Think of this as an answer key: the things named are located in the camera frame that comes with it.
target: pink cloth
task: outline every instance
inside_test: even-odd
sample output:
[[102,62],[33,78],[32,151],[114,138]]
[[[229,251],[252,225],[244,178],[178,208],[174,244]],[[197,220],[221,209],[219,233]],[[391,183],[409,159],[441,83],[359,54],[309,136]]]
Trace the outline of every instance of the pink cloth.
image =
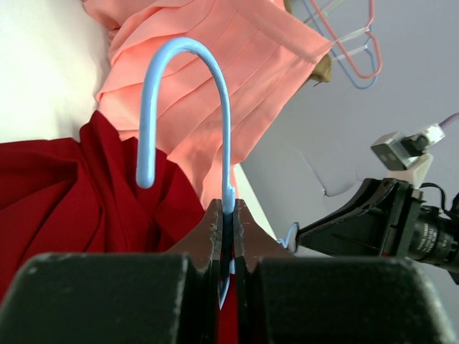
[[[121,138],[138,134],[148,63],[174,37],[208,47],[222,68],[232,108],[232,164],[243,161],[332,43],[285,11],[283,0],[86,0],[110,30],[112,70],[100,111]],[[204,208],[221,198],[222,113],[214,80],[183,53],[161,81],[156,146],[180,166]]]

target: dark red cloth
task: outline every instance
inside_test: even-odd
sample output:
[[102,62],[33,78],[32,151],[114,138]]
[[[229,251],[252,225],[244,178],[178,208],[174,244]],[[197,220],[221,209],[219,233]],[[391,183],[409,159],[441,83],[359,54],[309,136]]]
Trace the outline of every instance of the dark red cloth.
[[99,113],[71,138],[0,144],[0,300],[42,252],[163,252],[204,211],[180,168],[156,151],[155,184],[137,187],[135,138]]

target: pink garment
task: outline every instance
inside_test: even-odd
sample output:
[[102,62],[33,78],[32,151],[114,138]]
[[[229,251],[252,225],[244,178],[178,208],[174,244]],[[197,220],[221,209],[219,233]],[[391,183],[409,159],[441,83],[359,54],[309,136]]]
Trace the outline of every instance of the pink garment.
[[[232,164],[243,161],[332,43],[285,11],[283,0],[86,0],[110,30],[112,70],[100,111],[121,138],[138,134],[148,63],[174,37],[208,47],[226,79],[232,108]],[[183,53],[161,81],[156,146],[180,166],[206,208],[221,198],[222,114],[214,80]]]

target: pink hanger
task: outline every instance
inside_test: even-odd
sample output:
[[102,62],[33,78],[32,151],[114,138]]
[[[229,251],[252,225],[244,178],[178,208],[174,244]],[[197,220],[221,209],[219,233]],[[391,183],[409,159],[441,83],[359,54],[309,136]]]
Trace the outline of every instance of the pink hanger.
[[340,42],[340,39],[336,35],[335,31],[331,28],[331,26],[330,26],[329,22],[327,21],[326,17],[323,15],[321,8],[317,5],[316,0],[311,0],[311,4],[313,5],[314,9],[316,10],[317,15],[321,18],[321,21],[323,22],[323,25],[325,25],[325,27],[327,28],[327,30],[330,33],[330,35],[333,37],[333,39],[337,43],[339,49],[341,49],[341,51],[343,52],[344,56],[349,61],[349,64],[351,65],[352,69],[355,71],[357,76],[361,77],[362,79],[370,79],[370,78],[375,77],[376,75],[378,75],[379,72],[381,72],[381,68],[382,68],[382,57],[381,57],[381,52],[379,51],[378,40],[372,34],[372,32],[369,30],[369,26],[374,20],[374,0],[369,0],[370,15],[369,15],[369,20],[366,23],[366,26],[364,27],[364,29],[366,29],[365,34],[368,37],[370,37],[371,39],[373,39],[374,52],[376,54],[378,67],[376,68],[376,70],[373,73],[367,74],[367,75],[360,73],[360,71],[357,69],[357,66],[356,66],[355,62],[353,61],[353,59],[351,58],[351,55],[349,55],[349,53],[347,52],[347,50],[344,47],[344,45]]

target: gray wall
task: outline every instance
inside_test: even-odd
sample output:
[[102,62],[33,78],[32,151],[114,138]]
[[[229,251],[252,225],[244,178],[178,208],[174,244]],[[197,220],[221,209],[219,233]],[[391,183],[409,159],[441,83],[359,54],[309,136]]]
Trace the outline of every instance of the gray wall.
[[[340,36],[364,26],[367,3],[347,0],[330,15]],[[299,0],[293,8],[307,17]],[[364,178],[384,177],[369,149],[381,135],[412,134],[459,111],[457,13],[455,0],[377,1],[374,32],[384,59],[377,84],[357,90],[336,64],[329,84],[306,85],[284,107],[242,164],[278,237],[293,221],[305,226],[340,207]],[[356,61],[368,71],[364,54]],[[449,200],[459,192],[458,133],[459,121],[431,150],[427,176]],[[438,205],[437,193],[426,197]],[[459,287],[445,271],[427,271],[459,330]]]

